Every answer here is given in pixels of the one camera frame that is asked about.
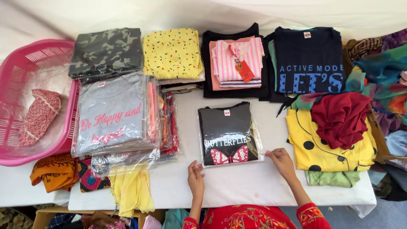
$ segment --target camouflage shirt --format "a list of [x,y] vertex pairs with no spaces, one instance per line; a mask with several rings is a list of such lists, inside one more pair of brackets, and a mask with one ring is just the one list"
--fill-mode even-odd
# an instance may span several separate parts
[[114,73],[141,70],[143,53],[140,36],[140,29],[129,28],[79,34],[69,76],[88,84],[117,77],[118,74]]

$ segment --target hand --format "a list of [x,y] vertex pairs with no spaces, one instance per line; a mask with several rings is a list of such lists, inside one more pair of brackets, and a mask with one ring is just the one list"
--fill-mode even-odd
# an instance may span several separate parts
[[267,151],[266,156],[273,160],[278,172],[286,181],[297,178],[294,171],[293,161],[284,148]]
[[197,160],[193,161],[188,166],[188,185],[191,189],[193,199],[198,198],[202,200],[204,197],[204,181],[202,178],[205,176],[205,174],[201,174],[203,169],[202,164],[196,165],[196,163]]

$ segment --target yellow printed shirt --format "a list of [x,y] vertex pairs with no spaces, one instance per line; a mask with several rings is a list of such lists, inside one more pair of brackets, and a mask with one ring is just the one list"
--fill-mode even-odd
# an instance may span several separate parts
[[372,160],[376,157],[376,142],[367,119],[365,122],[368,131],[362,134],[363,140],[348,150],[333,150],[316,133],[318,125],[312,121],[310,111],[287,111],[287,142],[294,145],[297,169],[322,172],[365,171],[374,164]]
[[158,79],[198,79],[203,70],[198,31],[170,29],[143,37],[144,73]]

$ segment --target pink striped shirt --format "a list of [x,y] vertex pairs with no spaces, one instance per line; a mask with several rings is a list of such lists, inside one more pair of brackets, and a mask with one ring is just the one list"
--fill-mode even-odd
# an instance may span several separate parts
[[[231,48],[239,61],[246,61],[254,74],[254,78],[260,79],[261,68],[263,67],[261,57],[264,56],[261,38],[254,37],[248,42],[234,42],[229,44],[232,46]],[[212,49],[214,75],[218,77],[219,82],[243,80],[235,68],[236,62],[230,53],[229,44],[223,40],[219,40]]]

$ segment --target navy blue t-shirt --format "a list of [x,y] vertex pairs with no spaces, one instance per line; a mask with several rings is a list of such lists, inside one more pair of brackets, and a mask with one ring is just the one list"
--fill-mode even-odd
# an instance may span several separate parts
[[277,90],[307,94],[339,92],[346,75],[342,65],[341,35],[333,28],[274,32],[277,59]]

